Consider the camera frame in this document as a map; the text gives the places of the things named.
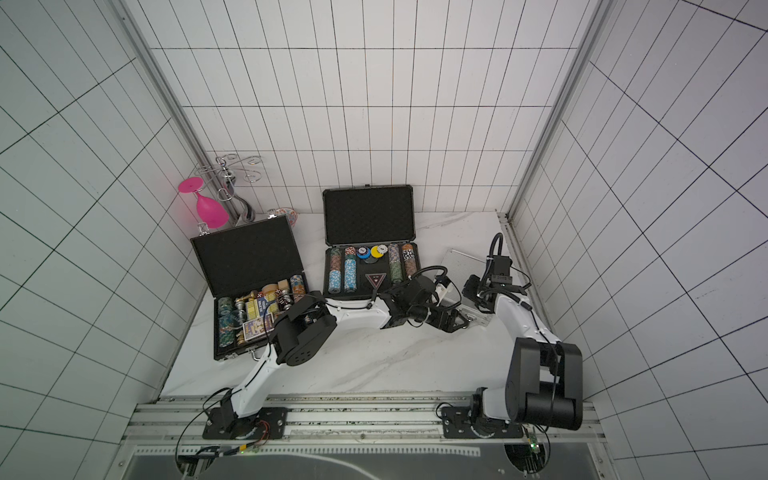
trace white marble surface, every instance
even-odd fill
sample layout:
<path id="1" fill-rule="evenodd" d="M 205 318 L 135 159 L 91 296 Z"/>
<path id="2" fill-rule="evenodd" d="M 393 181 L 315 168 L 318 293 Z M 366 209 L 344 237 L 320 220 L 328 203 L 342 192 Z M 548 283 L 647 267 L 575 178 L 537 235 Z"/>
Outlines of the white marble surface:
<path id="1" fill-rule="evenodd" d="M 439 264 L 457 249 L 484 258 L 503 231 L 496 213 L 415 215 L 423 266 Z M 322 214 L 300 214 L 293 230 L 309 286 L 323 288 L 325 230 Z M 508 254 L 508 243 L 504 254 Z M 162 396 L 202 396 L 235 386 L 253 368 L 250 355 L 213 358 L 213 297 L 208 293 L 163 387 Z M 504 384 L 514 346 L 494 319 L 453 334 L 429 325 L 334 332 L 309 362 L 282 370 L 273 394 L 324 392 L 467 392 Z"/>

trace white tile wall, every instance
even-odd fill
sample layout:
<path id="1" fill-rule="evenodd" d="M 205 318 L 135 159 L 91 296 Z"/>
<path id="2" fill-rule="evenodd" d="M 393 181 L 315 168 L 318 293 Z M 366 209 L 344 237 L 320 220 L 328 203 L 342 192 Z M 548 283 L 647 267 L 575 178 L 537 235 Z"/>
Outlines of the white tile wall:
<path id="1" fill-rule="evenodd" d="M 618 2 L 513 215 L 622 478 L 768 474 L 764 4 Z"/>
<path id="2" fill-rule="evenodd" d="M 103 478 L 204 288 L 176 191 L 194 159 L 112 15 L 0 5 L 3 478 Z"/>
<path id="3" fill-rule="evenodd" d="M 417 211 L 507 211 L 596 5 L 126 3 L 205 148 L 265 159 L 243 195 L 299 212 L 406 182 Z"/>

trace wire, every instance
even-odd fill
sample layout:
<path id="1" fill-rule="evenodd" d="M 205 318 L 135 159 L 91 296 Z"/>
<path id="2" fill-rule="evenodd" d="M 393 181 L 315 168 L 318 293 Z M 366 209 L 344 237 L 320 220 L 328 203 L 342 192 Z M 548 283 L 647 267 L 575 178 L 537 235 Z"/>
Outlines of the wire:
<path id="1" fill-rule="evenodd" d="M 440 414 L 439 414 L 439 413 L 437 413 L 437 411 L 438 411 L 438 410 L 440 410 L 440 407 L 442 407 L 443 405 L 447 405 L 447 406 L 449 406 L 449 407 L 453 407 L 453 405 L 451 405 L 451 404 L 450 404 L 450 403 L 448 403 L 448 402 L 440 402 L 440 403 L 438 403 L 438 404 L 437 404 L 437 406 L 435 407 L 435 416 L 436 416 L 437 418 L 441 419 L 441 420 L 442 420 L 442 417 L 440 416 Z"/>

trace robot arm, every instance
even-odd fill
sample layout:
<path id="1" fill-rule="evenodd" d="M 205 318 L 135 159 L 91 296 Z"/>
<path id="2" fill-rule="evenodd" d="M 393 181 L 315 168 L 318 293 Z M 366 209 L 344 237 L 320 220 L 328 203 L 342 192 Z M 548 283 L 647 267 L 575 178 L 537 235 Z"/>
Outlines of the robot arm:
<path id="1" fill-rule="evenodd" d="M 512 284 L 509 257 L 500 255 L 501 248 L 498 253 L 488 256 L 483 278 L 470 277 L 462 294 L 504 323 L 515 339 L 515 348 L 506 385 L 478 389 L 472 415 L 475 419 L 579 429 L 581 352 L 544 327 L 525 294 L 527 286 Z M 417 273 L 386 293 L 374 292 L 370 300 L 332 300 L 323 298 L 321 292 L 310 292 L 277 319 L 267 351 L 222 401 L 222 411 L 229 412 L 232 422 L 257 414 L 286 367 L 312 359 L 336 329 L 382 329 L 408 319 L 449 333 L 465 328 L 467 322 L 453 308 L 456 305 L 439 305 L 450 284 L 445 268 L 423 270 L 429 269 L 443 271 L 435 281 Z"/>

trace black foam lining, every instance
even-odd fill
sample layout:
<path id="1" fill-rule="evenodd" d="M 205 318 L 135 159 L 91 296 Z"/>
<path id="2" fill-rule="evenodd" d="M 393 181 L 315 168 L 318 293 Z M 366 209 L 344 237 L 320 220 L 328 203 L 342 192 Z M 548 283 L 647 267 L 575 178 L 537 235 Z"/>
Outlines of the black foam lining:
<path id="1" fill-rule="evenodd" d="M 361 187 L 323 191 L 328 245 L 412 241 L 413 188 Z"/>
<path id="2" fill-rule="evenodd" d="M 285 216 L 191 240 L 214 298 L 260 290 L 304 270 Z"/>

